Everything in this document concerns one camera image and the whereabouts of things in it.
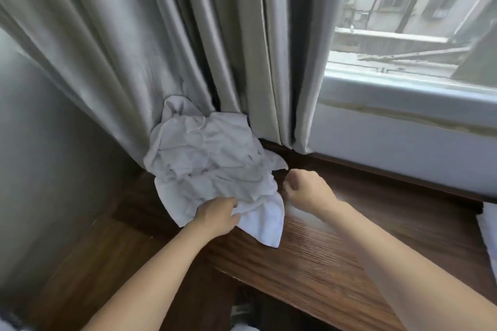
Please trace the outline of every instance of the gray curtain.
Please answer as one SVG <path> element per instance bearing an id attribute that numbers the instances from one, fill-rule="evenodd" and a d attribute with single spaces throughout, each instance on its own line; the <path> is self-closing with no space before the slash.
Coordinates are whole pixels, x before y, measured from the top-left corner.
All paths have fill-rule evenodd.
<path id="1" fill-rule="evenodd" d="M 0 24 L 140 164 L 165 97 L 308 152 L 342 0 L 0 0 Z"/>

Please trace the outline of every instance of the forearm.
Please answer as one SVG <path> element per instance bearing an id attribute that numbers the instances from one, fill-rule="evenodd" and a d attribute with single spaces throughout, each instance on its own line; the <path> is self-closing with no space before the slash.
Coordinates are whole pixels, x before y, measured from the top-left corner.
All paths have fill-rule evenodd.
<path id="1" fill-rule="evenodd" d="M 208 242 L 188 224 L 129 279 L 84 331 L 156 331 L 193 259 Z"/>
<path id="2" fill-rule="evenodd" d="M 497 307 L 361 215 L 334 200 L 318 215 L 359 261 L 409 331 L 487 330 Z"/>

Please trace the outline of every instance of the wooden surface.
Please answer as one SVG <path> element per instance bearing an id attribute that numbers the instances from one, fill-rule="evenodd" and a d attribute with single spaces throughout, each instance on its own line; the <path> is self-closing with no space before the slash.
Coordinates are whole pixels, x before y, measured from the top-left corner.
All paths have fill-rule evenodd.
<path id="1" fill-rule="evenodd" d="M 475 214 L 481 204 L 458 196 L 281 152 L 291 168 L 317 171 L 339 198 L 494 303 L 497 288 Z M 281 183 L 285 172 L 276 172 Z M 202 257 L 227 275 L 344 331 L 404 329 L 355 255 L 326 225 L 287 207 L 280 247 L 238 228 Z M 114 217 L 161 240 L 178 228 L 143 174 L 117 203 Z"/>
<path id="2" fill-rule="evenodd" d="M 102 219 L 79 242 L 29 311 L 40 331 L 79 331 L 164 245 L 113 219 Z M 228 331 L 239 283 L 196 259 L 161 330 Z"/>

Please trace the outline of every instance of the fist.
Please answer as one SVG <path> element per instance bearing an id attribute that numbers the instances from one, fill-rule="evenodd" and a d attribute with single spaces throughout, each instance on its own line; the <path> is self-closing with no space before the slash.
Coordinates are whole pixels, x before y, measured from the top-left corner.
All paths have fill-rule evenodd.
<path id="1" fill-rule="evenodd" d="M 240 214 L 231 215 L 237 202 L 235 197 L 208 200 L 198 207 L 193 223 L 202 229 L 208 240 L 227 234 L 240 221 Z"/>
<path id="2" fill-rule="evenodd" d="M 283 196 L 296 208 L 317 217 L 337 199 L 326 181 L 315 171 L 290 170 L 283 188 Z"/>

